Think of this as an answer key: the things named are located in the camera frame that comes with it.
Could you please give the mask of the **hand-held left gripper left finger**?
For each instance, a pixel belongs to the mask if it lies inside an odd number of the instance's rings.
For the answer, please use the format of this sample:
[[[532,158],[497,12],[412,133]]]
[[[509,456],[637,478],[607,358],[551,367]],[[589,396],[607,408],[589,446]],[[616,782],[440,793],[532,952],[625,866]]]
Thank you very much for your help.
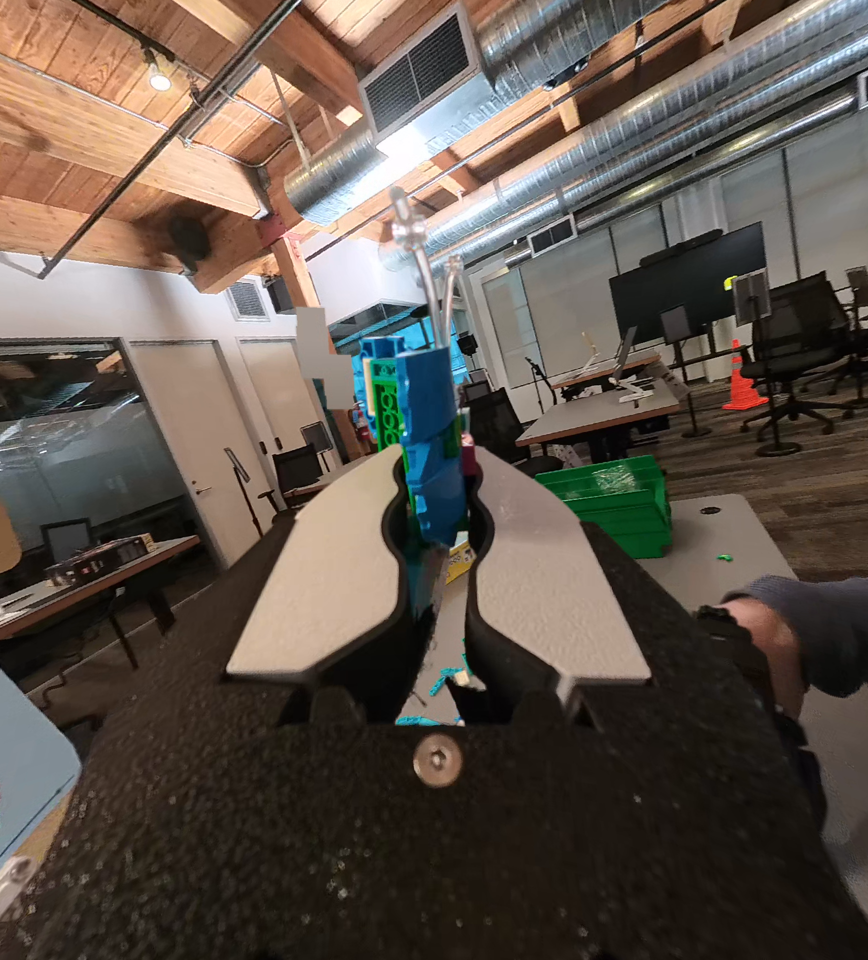
[[[314,695],[345,690],[370,723],[396,721],[433,630],[436,575],[410,546],[404,450],[359,461],[296,513],[225,666],[227,678]]]

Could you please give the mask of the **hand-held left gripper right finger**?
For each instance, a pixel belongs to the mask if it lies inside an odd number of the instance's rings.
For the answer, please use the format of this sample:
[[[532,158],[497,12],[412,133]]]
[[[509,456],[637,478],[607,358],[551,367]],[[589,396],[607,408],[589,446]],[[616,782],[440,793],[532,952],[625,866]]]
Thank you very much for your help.
[[[443,694],[451,726],[508,722],[526,694],[555,695],[569,722],[600,727],[589,689],[641,690],[651,669],[596,552],[553,492],[476,447],[475,561],[442,591],[442,664],[468,670]]]

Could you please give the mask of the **blue lego assembly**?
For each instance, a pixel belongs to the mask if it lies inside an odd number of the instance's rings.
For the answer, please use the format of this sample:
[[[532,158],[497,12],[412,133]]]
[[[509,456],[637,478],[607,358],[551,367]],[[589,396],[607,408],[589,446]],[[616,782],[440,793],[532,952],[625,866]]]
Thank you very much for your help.
[[[420,350],[408,348],[402,335],[364,339],[358,399],[379,449],[401,448],[408,495],[403,550],[411,604],[420,615],[436,606],[457,534],[468,527],[465,467],[475,464],[475,455],[464,452],[468,419],[452,367],[453,293],[463,262],[457,255],[448,258],[437,280],[426,252],[426,218],[403,188],[393,186],[390,197],[392,239],[415,262],[434,343]]]

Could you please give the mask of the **person's right forearm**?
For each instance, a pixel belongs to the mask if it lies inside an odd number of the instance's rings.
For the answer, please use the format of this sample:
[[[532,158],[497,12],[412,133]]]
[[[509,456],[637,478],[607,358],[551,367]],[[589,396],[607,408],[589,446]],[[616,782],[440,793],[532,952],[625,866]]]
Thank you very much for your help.
[[[800,642],[808,688],[846,698],[868,685],[868,577],[803,582],[767,575],[728,593],[779,613]]]

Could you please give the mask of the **person's right hand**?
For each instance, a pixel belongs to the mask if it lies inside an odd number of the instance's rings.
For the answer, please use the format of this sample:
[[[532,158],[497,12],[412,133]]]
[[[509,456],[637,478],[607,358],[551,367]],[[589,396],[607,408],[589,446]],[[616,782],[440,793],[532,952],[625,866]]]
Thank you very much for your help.
[[[720,607],[750,633],[754,646],[766,658],[776,703],[785,715],[799,720],[809,685],[800,641],[788,621],[750,596],[728,599]]]

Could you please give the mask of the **stacked green plastic bins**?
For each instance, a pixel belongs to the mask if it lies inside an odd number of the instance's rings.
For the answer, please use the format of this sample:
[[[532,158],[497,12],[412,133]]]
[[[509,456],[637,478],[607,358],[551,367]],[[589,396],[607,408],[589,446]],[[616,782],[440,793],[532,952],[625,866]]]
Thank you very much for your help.
[[[633,559],[662,558],[672,544],[667,479],[651,455],[550,471],[536,480]]]

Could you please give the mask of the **black office chair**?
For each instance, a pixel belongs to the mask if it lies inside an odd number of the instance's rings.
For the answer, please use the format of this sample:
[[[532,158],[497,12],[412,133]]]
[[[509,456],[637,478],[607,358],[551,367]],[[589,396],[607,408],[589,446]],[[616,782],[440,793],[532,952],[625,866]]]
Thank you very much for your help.
[[[302,508],[326,486],[319,453],[312,443],[272,453],[272,464],[288,509]]]
[[[524,426],[505,388],[487,390],[484,385],[469,385],[464,389],[464,407],[468,410],[468,431],[477,447],[530,477],[564,468],[557,457],[546,453],[532,457],[528,446],[518,446]]]
[[[848,403],[808,401],[796,396],[797,383],[824,366],[850,354],[848,315],[824,270],[769,292],[771,313],[752,323],[752,344],[740,348],[742,378],[766,391],[768,410],[745,419],[740,431],[762,422],[756,433],[755,455],[781,458],[798,453],[800,445],[780,434],[782,421],[809,418],[830,435],[835,423],[825,411],[837,411],[844,421],[856,408]]]

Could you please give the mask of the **wooden top office table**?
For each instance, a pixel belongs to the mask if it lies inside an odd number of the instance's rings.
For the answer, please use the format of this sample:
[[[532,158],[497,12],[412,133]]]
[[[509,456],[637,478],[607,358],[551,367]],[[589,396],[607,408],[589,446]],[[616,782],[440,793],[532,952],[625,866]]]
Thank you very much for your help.
[[[56,618],[70,608],[97,595],[113,591],[148,570],[162,567],[201,545],[200,537],[191,535],[158,543],[146,556],[136,558],[104,576],[83,584],[61,587],[50,581],[31,588],[23,601],[8,600],[7,612],[0,614],[0,642],[34,628],[50,618]]]

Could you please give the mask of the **grey office table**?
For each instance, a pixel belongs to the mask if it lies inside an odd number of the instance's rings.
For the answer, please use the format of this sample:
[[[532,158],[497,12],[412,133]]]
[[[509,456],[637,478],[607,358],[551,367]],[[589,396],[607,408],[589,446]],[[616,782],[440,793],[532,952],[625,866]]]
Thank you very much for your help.
[[[555,443],[586,443],[591,461],[625,459],[635,424],[669,417],[681,409],[681,402],[662,380],[640,398],[630,391],[614,389],[552,406],[515,441],[518,448]]]

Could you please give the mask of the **black box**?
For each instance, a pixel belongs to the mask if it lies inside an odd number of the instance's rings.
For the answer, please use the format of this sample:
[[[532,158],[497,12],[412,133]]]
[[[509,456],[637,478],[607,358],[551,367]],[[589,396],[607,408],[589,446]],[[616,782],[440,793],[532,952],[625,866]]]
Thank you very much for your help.
[[[44,575],[55,587],[62,589],[79,587],[148,556],[156,546],[151,534],[118,538],[82,550],[70,558],[55,563],[45,569]]]

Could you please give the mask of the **orange traffic cone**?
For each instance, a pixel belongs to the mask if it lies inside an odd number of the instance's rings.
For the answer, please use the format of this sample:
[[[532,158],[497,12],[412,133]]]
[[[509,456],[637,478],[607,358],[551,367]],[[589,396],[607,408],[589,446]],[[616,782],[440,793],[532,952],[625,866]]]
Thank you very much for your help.
[[[743,356],[740,341],[731,341],[730,378],[728,402],[722,409],[729,412],[746,412],[763,407],[768,398],[761,395],[754,381],[742,374]]]

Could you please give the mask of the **black tablet on stand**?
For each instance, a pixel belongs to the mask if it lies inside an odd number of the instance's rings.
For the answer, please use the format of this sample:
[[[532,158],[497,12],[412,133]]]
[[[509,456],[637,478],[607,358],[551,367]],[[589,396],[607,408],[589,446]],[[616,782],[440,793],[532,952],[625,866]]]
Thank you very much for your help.
[[[92,522],[87,517],[40,525],[51,566],[63,563],[95,546]]]

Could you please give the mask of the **black video bar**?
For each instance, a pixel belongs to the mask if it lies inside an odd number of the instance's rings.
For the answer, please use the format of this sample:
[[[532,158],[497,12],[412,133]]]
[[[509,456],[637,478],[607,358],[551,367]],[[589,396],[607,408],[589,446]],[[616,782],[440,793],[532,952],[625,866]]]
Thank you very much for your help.
[[[673,246],[668,246],[664,249],[645,255],[640,259],[639,267],[648,268],[655,264],[667,261],[668,259],[680,257],[687,252],[716,242],[716,240],[720,239],[723,235],[724,230],[718,227],[698,234],[697,236],[684,239]]]

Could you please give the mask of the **black round ceiling speaker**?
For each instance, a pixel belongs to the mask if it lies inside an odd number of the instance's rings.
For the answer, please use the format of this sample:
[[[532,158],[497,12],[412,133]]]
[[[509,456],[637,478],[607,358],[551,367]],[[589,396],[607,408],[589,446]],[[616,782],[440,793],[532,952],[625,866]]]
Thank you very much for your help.
[[[211,239],[203,223],[193,217],[176,214],[168,222],[168,234],[183,275],[194,277],[199,264],[212,255]]]

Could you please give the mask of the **metal ceiling vent unit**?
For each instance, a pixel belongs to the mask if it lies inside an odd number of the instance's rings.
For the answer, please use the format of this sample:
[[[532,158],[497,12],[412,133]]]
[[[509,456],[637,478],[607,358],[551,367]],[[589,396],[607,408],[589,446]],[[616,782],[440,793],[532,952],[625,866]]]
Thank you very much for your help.
[[[424,161],[491,115],[495,90],[462,2],[446,7],[360,81],[374,147]]]

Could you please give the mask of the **grey wall vent grille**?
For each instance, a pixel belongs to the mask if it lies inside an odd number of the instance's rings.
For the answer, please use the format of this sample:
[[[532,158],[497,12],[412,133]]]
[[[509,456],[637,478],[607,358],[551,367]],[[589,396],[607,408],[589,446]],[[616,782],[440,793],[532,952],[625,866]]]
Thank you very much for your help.
[[[260,281],[237,280],[224,291],[224,295],[236,322],[265,323],[271,320],[271,301]]]

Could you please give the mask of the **large black wall screen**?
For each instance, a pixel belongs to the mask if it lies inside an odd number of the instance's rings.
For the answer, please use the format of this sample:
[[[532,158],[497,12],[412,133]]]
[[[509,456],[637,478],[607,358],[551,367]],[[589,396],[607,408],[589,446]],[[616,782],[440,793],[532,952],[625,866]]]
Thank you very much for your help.
[[[764,228],[754,222],[705,246],[609,280],[621,340],[635,329],[634,344],[663,339],[661,311],[684,305],[694,337],[734,315],[733,279],[766,267]]]

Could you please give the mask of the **short silver spiral duct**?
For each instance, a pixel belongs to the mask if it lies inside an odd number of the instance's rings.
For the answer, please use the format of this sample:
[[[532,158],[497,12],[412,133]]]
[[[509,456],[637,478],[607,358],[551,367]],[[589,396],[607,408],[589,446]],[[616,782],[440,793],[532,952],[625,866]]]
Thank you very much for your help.
[[[291,207],[318,227],[329,227],[388,186],[388,158],[374,144],[374,131],[362,117],[335,142],[313,154],[284,177]]]

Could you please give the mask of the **long silver spiral duct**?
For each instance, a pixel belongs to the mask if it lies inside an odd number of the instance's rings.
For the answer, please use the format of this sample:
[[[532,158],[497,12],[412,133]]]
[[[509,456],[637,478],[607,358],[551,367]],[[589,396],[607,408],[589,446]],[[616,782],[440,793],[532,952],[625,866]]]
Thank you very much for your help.
[[[512,239],[611,194],[736,129],[843,79],[851,68],[816,55],[720,90],[719,73],[687,71],[584,126],[429,219],[425,253],[435,276],[452,257],[470,264]]]

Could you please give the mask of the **wide silver spiral duct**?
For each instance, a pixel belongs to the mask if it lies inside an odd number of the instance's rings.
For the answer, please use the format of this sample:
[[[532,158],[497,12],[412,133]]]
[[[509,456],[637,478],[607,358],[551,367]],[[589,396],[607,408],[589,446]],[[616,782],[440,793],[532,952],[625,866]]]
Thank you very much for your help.
[[[663,5],[663,1],[505,4],[476,29],[495,97],[505,105],[517,102]]]

